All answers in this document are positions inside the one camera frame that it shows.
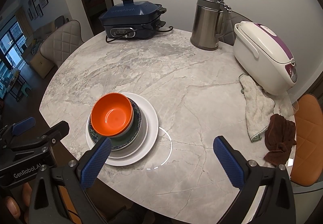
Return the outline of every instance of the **curtain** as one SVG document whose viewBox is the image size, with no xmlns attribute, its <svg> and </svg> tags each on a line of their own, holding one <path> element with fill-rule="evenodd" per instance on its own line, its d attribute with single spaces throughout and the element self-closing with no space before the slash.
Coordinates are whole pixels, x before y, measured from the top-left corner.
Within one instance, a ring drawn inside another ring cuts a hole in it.
<svg viewBox="0 0 323 224">
<path fill-rule="evenodd" d="M 17 21 L 22 29 L 22 33 L 29 38 L 33 34 L 33 29 L 31 28 L 28 19 L 26 17 L 25 11 L 22 7 L 20 7 L 15 13 Z"/>
</svg>

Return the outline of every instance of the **gray quilted chair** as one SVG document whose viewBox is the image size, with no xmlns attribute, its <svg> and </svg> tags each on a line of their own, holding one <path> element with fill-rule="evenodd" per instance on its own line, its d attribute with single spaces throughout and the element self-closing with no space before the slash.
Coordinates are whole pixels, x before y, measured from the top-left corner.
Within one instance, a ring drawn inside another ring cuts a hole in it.
<svg viewBox="0 0 323 224">
<path fill-rule="evenodd" d="M 232 11 L 231 19 L 229 20 L 227 31 L 224 36 L 219 38 L 219 40 L 226 44 L 233 45 L 235 43 L 235 37 L 236 37 L 236 34 L 233 31 L 233 28 L 235 27 L 235 24 L 240 23 L 241 21 L 252 22 L 251 20 L 244 17 L 243 15 Z"/>
<path fill-rule="evenodd" d="M 80 22 L 71 20 L 46 38 L 40 46 L 40 53 L 59 68 L 82 44 Z"/>
</svg>

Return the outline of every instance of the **stack of dishes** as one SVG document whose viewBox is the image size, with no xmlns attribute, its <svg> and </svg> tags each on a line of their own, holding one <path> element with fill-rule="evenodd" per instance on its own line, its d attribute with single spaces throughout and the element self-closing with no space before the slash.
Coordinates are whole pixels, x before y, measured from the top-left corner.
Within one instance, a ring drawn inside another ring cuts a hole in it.
<svg viewBox="0 0 323 224">
<path fill-rule="evenodd" d="M 86 139 L 92 148 L 101 137 L 109 137 L 112 151 L 106 164 L 130 165 L 153 147 L 158 118 L 152 105 L 133 93 L 109 93 L 93 106 L 86 125 Z"/>
</svg>

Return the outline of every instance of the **brown towel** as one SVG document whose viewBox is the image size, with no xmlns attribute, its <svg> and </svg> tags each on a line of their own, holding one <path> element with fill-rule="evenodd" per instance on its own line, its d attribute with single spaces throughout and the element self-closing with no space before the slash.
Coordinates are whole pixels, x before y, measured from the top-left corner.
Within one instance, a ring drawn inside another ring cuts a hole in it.
<svg viewBox="0 0 323 224">
<path fill-rule="evenodd" d="M 278 166 L 286 164 L 295 141 L 296 126 L 293 121 L 286 120 L 279 114 L 270 117 L 268 129 L 265 132 L 264 143 L 269 152 L 264 160 Z"/>
</svg>

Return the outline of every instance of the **screw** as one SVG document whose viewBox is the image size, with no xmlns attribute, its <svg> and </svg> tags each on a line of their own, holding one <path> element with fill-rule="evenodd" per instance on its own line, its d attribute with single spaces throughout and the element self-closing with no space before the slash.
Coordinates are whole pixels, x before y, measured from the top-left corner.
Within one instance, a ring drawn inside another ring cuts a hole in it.
<svg viewBox="0 0 323 224">
<path fill-rule="evenodd" d="M 76 165 L 76 160 L 71 160 L 69 163 L 68 163 L 69 166 L 75 166 Z"/>
<path fill-rule="evenodd" d="M 286 169 L 285 165 L 283 165 L 283 164 L 279 164 L 279 165 L 278 165 L 278 168 L 279 168 L 280 170 L 285 170 L 285 169 Z"/>
<path fill-rule="evenodd" d="M 47 168 L 47 166 L 46 166 L 46 165 L 41 165 L 41 166 L 40 166 L 40 171 L 44 171 L 46 168 Z"/>
<path fill-rule="evenodd" d="M 249 161 L 248 161 L 248 164 L 249 164 L 250 166 L 257 166 L 257 162 L 256 162 L 256 161 L 254 161 L 254 160 L 249 160 Z"/>
</svg>

